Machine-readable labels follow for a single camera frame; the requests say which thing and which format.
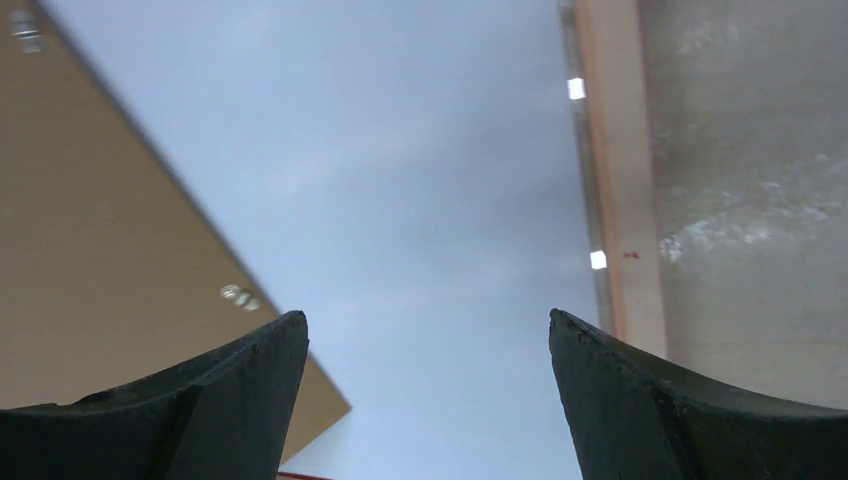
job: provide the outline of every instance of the brown wooden board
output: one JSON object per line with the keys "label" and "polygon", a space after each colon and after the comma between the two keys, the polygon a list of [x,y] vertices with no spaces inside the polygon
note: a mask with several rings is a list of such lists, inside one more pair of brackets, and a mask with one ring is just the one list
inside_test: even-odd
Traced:
{"label": "brown wooden board", "polygon": [[[19,6],[0,4],[2,18]],[[76,401],[279,313],[71,45],[34,13],[43,51],[23,53],[0,35],[0,408]],[[230,284],[262,307],[222,298]],[[310,356],[283,458],[348,410]]]}

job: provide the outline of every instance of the brown cardboard panel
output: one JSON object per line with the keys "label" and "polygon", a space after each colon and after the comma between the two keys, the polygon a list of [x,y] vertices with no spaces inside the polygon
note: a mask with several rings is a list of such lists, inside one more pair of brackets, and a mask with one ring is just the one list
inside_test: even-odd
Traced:
{"label": "brown cardboard panel", "polygon": [[[73,402],[277,315],[43,15],[39,26],[41,53],[0,35],[0,408]],[[224,300],[229,284],[263,307]],[[347,410],[310,357],[286,458]]]}

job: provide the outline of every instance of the gray concrete floor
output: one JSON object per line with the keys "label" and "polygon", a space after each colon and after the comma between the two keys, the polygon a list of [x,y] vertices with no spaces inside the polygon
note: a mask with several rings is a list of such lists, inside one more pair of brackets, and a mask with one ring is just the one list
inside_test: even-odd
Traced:
{"label": "gray concrete floor", "polygon": [[669,355],[848,407],[848,2],[641,2]]}

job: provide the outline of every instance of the metal hinge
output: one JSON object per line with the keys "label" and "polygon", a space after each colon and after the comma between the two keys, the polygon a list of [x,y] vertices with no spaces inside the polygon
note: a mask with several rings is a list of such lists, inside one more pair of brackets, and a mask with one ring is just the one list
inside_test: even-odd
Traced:
{"label": "metal hinge", "polygon": [[13,10],[9,14],[9,20],[12,22],[12,36],[20,40],[24,53],[44,50],[44,36],[31,12],[23,9]]}

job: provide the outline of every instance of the floor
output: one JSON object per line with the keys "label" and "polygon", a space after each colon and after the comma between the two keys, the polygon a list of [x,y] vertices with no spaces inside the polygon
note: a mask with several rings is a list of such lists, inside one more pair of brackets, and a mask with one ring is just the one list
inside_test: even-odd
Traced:
{"label": "floor", "polygon": [[552,0],[43,0],[353,411],[286,470],[580,478],[548,311],[597,323]]}
{"label": "floor", "polygon": [[670,358],[848,408],[848,3],[641,9]]}

